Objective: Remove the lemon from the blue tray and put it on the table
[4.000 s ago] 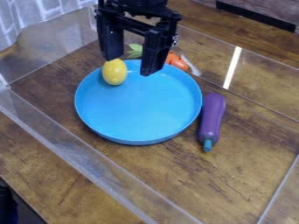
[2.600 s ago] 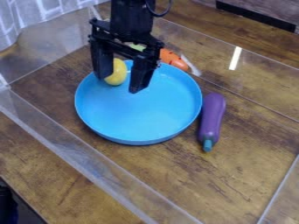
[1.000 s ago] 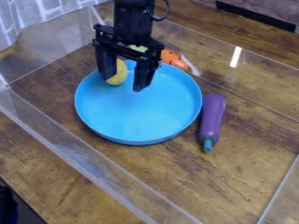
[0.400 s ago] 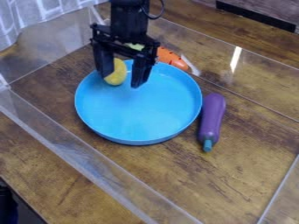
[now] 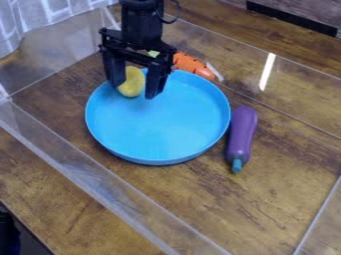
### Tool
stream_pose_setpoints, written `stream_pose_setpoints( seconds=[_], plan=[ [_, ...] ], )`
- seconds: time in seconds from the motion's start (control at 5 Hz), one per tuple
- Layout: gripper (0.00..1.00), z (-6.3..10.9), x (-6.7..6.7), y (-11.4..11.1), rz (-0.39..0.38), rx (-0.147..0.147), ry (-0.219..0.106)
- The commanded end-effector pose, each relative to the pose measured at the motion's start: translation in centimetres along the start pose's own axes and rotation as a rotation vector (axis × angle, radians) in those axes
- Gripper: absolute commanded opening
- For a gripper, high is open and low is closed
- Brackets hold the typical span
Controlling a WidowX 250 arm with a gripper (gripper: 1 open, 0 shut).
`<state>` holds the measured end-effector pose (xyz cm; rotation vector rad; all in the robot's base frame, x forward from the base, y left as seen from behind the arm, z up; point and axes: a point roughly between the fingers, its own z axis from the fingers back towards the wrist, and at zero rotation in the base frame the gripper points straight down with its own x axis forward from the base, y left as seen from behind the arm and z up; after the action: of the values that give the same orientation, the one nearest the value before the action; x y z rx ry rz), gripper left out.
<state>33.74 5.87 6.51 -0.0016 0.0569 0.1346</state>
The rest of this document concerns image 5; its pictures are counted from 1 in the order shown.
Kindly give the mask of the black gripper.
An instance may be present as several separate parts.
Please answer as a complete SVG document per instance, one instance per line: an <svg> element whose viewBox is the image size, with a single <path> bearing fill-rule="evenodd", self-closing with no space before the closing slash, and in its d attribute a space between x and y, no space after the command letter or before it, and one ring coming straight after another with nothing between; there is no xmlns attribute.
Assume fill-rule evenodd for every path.
<svg viewBox="0 0 341 255"><path fill-rule="evenodd" d="M127 80L126 62L149 67L146 98L152 100L165 90L176 47L162 39L145 42L129 40L123 37L122 31L109 28L102 28L99 33L102 36L99 48L110 84L117 89Z"/></svg>

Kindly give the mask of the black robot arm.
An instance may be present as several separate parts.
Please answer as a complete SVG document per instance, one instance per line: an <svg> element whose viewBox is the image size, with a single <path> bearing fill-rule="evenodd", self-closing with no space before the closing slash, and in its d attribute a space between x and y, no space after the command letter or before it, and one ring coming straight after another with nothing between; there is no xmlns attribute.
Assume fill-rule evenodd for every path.
<svg viewBox="0 0 341 255"><path fill-rule="evenodd" d="M127 80L126 62L149 68L146 98L152 100L165 90L177 48L164 40L165 0L119 0L122 29L99 30L107 81L117 89Z"/></svg>

